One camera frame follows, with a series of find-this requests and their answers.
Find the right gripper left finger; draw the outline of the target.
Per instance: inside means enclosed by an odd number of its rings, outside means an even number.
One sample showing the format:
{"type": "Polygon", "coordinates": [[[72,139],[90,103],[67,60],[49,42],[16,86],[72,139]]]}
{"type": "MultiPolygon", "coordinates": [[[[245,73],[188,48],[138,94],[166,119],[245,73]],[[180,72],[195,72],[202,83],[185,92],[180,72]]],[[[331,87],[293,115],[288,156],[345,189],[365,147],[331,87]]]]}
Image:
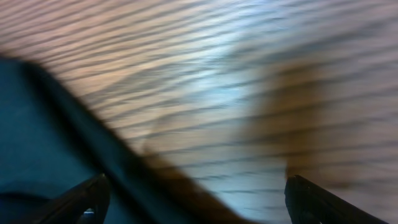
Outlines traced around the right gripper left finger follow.
{"type": "Polygon", "coordinates": [[[29,222],[103,224],[109,202],[109,182],[105,175],[100,174],[47,202],[29,216],[29,222]]]}

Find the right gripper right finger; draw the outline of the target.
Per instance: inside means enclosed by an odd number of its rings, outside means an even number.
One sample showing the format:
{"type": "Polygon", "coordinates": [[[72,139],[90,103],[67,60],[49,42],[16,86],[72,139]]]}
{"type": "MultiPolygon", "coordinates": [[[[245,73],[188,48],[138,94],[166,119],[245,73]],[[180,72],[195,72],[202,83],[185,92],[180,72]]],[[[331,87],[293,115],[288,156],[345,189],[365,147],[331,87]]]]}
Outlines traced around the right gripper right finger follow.
{"type": "Polygon", "coordinates": [[[387,224],[300,175],[287,179],[284,194],[292,224],[387,224]]]}

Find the black t-shirt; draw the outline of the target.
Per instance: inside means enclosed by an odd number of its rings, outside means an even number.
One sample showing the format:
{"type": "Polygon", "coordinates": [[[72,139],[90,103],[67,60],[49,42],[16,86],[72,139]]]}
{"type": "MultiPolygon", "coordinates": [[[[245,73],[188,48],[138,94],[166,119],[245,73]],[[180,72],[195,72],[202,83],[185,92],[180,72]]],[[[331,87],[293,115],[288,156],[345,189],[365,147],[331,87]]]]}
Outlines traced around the black t-shirt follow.
{"type": "Polygon", "coordinates": [[[175,195],[49,72],[1,59],[1,222],[30,223],[47,202],[97,175],[110,202],[104,223],[241,223],[193,185],[175,195]]]}

